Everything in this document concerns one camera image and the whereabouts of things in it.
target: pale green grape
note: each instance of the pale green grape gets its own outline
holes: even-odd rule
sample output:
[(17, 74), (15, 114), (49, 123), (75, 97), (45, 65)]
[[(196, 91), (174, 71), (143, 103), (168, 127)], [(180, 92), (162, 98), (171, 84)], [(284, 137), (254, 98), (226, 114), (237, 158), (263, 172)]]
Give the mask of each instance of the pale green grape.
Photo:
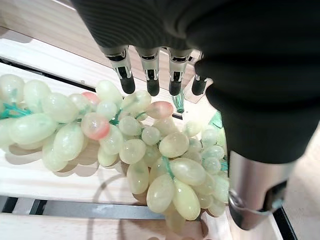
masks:
[(57, 125), (50, 116), (35, 113), (18, 118), (10, 126), (9, 134), (17, 144), (33, 144), (53, 134)]
[(211, 195), (203, 195), (199, 192), (196, 192), (196, 195), (198, 196), (200, 207), (202, 209), (207, 209), (211, 206), (214, 199)]
[(112, 102), (118, 109), (120, 108), (122, 95), (112, 82), (108, 80), (99, 81), (95, 91), (101, 101)]
[(110, 124), (110, 130), (107, 136), (99, 140), (100, 145), (106, 154), (118, 154), (124, 144), (124, 138), (119, 128)]
[(104, 149), (100, 146), (98, 151), (98, 161), (101, 166), (110, 166), (117, 160), (118, 154), (108, 155)]
[(189, 148), (190, 152), (200, 152), (201, 150), (201, 142), (195, 138), (189, 138)]
[(43, 112), (52, 117), (58, 123), (70, 123), (74, 121), (79, 110), (77, 106), (61, 93), (51, 93), (42, 100)]
[(181, 157), (185, 159), (192, 159), (199, 164), (202, 163), (201, 154), (197, 151), (186, 151)]
[(169, 207), (174, 194), (174, 181), (169, 174), (164, 174), (157, 177), (150, 185), (146, 195), (146, 203), (151, 211), (162, 213)]
[(64, 169), (68, 162), (60, 158), (57, 158), (54, 152), (54, 140), (56, 135), (51, 135), (48, 137), (42, 147), (42, 162), (44, 166), (53, 172), (60, 171)]
[(221, 160), (225, 156), (225, 151), (222, 147), (218, 145), (213, 145), (207, 149), (205, 149), (201, 156), (203, 159), (207, 158), (216, 158), (218, 160)]
[(188, 147), (189, 138), (182, 132), (174, 132), (160, 142), (159, 151), (165, 157), (176, 158), (184, 154)]
[(211, 175), (217, 174), (221, 170), (221, 163), (215, 157), (204, 158), (202, 166)]
[(145, 154), (142, 160), (145, 162), (145, 164), (149, 168), (151, 168), (160, 157), (161, 157), (161, 153), (159, 152), (159, 149), (157, 148), (156, 145), (153, 145), (153, 146), (146, 145)]
[(184, 125), (182, 131), (188, 137), (193, 137), (193, 136), (197, 135), (198, 133), (200, 133), (201, 129), (202, 129), (201, 123), (199, 123), (197, 121), (188, 121)]
[(174, 178), (175, 194), (173, 204), (185, 219), (195, 220), (200, 214), (200, 203), (195, 191), (187, 184)]
[(160, 119), (156, 121), (152, 126), (157, 128), (163, 137), (172, 133), (179, 132), (172, 117)]
[(125, 116), (119, 122), (120, 131), (128, 136), (137, 136), (141, 134), (142, 127), (140, 123), (132, 116)]
[(110, 121), (117, 113), (117, 105), (111, 101), (101, 101), (96, 107), (96, 113), (104, 116), (108, 121)]
[(24, 80), (13, 74), (0, 76), (0, 98), (6, 103), (20, 103), (24, 99)]
[(227, 204), (229, 200), (229, 180), (219, 175), (213, 175), (212, 178), (215, 183), (213, 196), (220, 202)]
[(142, 194), (147, 190), (149, 185), (149, 169), (144, 161), (130, 164), (126, 172), (126, 177), (133, 194)]
[(140, 139), (131, 139), (123, 144), (119, 156), (124, 163), (135, 164), (143, 158), (145, 153), (145, 143)]
[(208, 210), (213, 216), (219, 217), (222, 214), (224, 214), (224, 212), (226, 210), (226, 205), (223, 202), (221, 202), (213, 197), (212, 203), (211, 203), (210, 207), (208, 207)]
[(10, 146), (15, 142), (10, 137), (9, 129), (15, 123), (14, 118), (0, 120), (0, 148)]
[(71, 94), (68, 98), (71, 100), (71, 102), (74, 103), (74, 105), (78, 109), (79, 118), (82, 118), (84, 115), (92, 111), (91, 103), (84, 95), (79, 93), (74, 93), (74, 94)]
[(198, 186), (206, 180), (206, 171), (204, 168), (191, 159), (176, 158), (170, 161), (170, 168), (173, 175), (185, 184)]
[(51, 93), (47, 84), (39, 80), (28, 81), (23, 88), (24, 102), (33, 113), (42, 113), (42, 100)]
[(145, 144), (155, 145), (160, 140), (160, 131), (153, 126), (147, 126), (143, 129), (141, 138)]
[(55, 136), (53, 143), (54, 154), (58, 159), (71, 161), (82, 150), (85, 136), (77, 122), (63, 126)]

